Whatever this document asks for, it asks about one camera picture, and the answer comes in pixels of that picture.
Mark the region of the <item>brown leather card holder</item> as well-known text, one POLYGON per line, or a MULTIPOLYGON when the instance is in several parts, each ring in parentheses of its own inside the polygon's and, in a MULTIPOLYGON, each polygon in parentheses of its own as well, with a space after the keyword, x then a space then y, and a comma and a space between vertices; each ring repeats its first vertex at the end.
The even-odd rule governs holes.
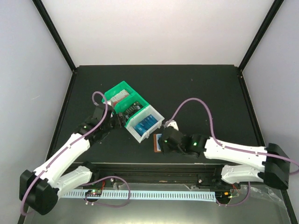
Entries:
POLYGON ((161 152, 161 147, 158 143, 159 139, 161 138, 162 134, 154 134, 153 139, 154 139, 154 152, 155 153, 160 153, 161 152))

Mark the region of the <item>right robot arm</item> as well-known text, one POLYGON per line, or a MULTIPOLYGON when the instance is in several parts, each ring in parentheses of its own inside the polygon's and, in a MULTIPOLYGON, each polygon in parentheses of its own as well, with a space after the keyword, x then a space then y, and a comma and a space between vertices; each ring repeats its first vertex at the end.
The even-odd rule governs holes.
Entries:
POLYGON ((234 163, 233 166, 224 165, 221 172, 213 175, 213 184, 218 188, 238 182, 262 182, 280 190, 289 187, 290 162, 277 144, 270 143, 268 147, 238 145, 200 134, 185 135, 171 126, 164 129, 157 143, 163 153, 195 157, 202 154, 207 159, 234 163))

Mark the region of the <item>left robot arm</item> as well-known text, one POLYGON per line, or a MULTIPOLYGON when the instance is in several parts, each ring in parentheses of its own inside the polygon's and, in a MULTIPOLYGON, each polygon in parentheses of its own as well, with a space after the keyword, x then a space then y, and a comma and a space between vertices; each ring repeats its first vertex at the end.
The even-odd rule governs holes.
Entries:
POLYGON ((94 114, 77 127, 52 157, 34 171, 25 170, 21 174, 19 198, 22 204, 46 215, 62 196, 76 187, 96 186, 110 180, 110 176, 101 178, 95 165, 87 161, 67 174, 65 171, 92 145, 121 126, 121 120, 111 105, 97 105, 94 114))

